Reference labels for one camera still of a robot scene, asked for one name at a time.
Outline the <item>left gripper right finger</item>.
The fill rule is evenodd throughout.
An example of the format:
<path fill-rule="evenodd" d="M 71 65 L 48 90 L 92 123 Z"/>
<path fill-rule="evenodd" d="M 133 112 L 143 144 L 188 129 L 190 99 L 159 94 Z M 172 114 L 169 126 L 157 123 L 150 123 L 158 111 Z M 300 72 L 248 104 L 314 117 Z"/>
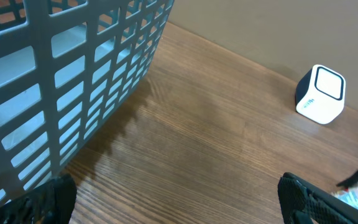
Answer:
<path fill-rule="evenodd" d="M 284 224 L 358 224 L 358 210 L 286 172 L 278 183 Z"/>

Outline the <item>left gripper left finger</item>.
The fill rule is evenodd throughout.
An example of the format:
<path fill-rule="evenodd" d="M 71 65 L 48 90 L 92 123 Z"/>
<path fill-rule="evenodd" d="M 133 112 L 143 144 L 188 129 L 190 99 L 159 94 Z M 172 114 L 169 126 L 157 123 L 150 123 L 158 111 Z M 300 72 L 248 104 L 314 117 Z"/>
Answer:
<path fill-rule="evenodd" d="M 77 188 L 70 174 L 53 178 L 0 207 L 0 223 L 69 223 Z"/>

